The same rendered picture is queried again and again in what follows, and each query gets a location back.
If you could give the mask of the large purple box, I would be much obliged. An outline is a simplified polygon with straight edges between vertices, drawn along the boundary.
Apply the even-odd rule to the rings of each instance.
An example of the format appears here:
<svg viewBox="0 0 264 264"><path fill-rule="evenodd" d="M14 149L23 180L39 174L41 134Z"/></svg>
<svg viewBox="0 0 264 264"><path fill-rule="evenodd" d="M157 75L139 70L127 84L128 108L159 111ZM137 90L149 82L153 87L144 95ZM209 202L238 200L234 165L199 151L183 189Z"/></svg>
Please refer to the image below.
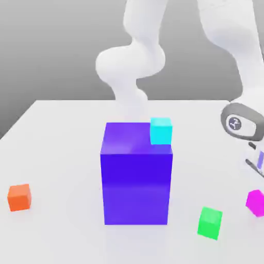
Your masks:
<svg viewBox="0 0 264 264"><path fill-rule="evenodd" d="M149 123L106 123L100 160L106 225L167 224L173 152Z"/></svg>

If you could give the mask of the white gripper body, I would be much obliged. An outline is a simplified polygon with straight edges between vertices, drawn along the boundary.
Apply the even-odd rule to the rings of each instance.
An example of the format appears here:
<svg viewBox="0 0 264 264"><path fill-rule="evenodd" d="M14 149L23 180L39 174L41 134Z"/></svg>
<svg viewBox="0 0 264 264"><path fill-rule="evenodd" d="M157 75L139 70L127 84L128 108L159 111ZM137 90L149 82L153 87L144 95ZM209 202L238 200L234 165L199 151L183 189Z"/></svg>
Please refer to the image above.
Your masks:
<svg viewBox="0 0 264 264"><path fill-rule="evenodd" d="M248 158L245 159L245 172L248 178L254 181L259 181L264 184L264 173L261 172L256 164L250 161Z"/></svg>

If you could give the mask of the small green cube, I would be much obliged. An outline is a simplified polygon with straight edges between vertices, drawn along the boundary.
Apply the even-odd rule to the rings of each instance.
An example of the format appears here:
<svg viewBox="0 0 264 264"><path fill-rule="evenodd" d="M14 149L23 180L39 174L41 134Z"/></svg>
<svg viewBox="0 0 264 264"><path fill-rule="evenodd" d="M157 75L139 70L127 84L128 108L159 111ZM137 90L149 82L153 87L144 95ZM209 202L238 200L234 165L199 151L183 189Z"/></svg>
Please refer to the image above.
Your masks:
<svg viewBox="0 0 264 264"><path fill-rule="evenodd" d="M199 218L197 233L204 237L217 240L221 227L223 212L203 207Z"/></svg>

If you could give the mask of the small orange cube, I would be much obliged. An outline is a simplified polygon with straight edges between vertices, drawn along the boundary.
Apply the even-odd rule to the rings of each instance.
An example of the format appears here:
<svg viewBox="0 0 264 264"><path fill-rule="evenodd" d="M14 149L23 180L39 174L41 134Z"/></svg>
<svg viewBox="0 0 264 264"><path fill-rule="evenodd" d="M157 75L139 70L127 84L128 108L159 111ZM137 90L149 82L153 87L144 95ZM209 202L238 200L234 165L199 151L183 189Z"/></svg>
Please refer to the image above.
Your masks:
<svg viewBox="0 0 264 264"><path fill-rule="evenodd" d="M29 209L31 206L31 191L29 184L11 186L7 195L10 211Z"/></svg>

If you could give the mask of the small cyan cube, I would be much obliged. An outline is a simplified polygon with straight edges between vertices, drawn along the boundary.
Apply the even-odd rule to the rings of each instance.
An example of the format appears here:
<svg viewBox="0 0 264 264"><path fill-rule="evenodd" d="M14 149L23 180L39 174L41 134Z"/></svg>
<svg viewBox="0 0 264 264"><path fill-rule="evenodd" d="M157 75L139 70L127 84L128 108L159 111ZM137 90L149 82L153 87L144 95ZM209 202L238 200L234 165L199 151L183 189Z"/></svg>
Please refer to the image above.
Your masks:
<svg viewBox="0 0 264 264"><path fill-rule="evenodd" d="M150 139L152 145L171 145L172 122L170 118L151 118Z"/></svg>

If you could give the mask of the small magenta cube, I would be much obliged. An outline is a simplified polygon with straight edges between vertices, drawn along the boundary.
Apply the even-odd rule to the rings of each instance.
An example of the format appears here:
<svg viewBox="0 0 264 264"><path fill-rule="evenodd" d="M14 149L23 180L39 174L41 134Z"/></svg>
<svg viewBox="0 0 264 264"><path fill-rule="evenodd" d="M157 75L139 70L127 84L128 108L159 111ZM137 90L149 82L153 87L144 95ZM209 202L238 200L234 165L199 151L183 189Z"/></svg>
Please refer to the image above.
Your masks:
<svg viewBox="0 0 264 264"><path fill-rule="evenodd" d="M264 194L260 190L250 191L247 195L246 207L256 217L264 217Z"/></svg>

